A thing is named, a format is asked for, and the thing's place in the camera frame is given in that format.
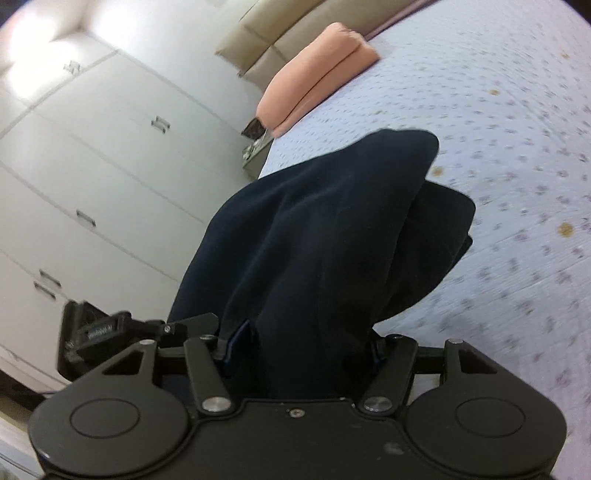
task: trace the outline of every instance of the black garment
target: black garment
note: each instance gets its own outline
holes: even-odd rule
[[[375,132],[264,177],[212,219],[169,322],[249,319],[274,398],[354,395],[372,326],[421,300],[470,247],[465,195],[425,181],[425,131]]]

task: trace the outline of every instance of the floral pattern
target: floral pattern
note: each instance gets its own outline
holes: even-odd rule
[[[591,27],[561,0],[440,0],[371,44],[382,60],[277,139],[262,175],[380,128],[434,132],[428,179],[474,199],[474,245],[377,329],[464,338],[549,396],[568,422],[554,473],[588,480]]]

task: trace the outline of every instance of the beige leather headboard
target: beige leather headboard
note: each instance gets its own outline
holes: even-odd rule
[[[331,23],[367,35],[413,0],[259,0],[218,46],[265,90],[279,70]]]

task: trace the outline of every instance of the metal screw head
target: metal screw head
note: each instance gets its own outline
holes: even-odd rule
[[[231,408],[232,400],[226,397],[209,397],[203,400],[201,406],[205,411],[220,413]]]
[[[304,415],[306,415],[306,411],[303,410],[302,408],[292,408],[290,410],[290,417],[292,419],[300,419],[302,418]]]
[[[369,397],[363,402],[363,407],[367,411],[381,413],[392,408],[392,401],[386,397]]]

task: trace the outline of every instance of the black mechanical device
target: black mechanical device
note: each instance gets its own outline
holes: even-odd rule
[[[75,381],[30,421],[46,480],[533,480],[549,478],[566,439],[550,400],[453,339],[376,338],[379,368],[359,398],[238,402],[223,378],[249,329],[219,339],[217,317],[192,320],[68,305],[59,370]],[[161,388],[168,374],[188,379],[189,402]],[[408,405],[417,374],[440,386]]]

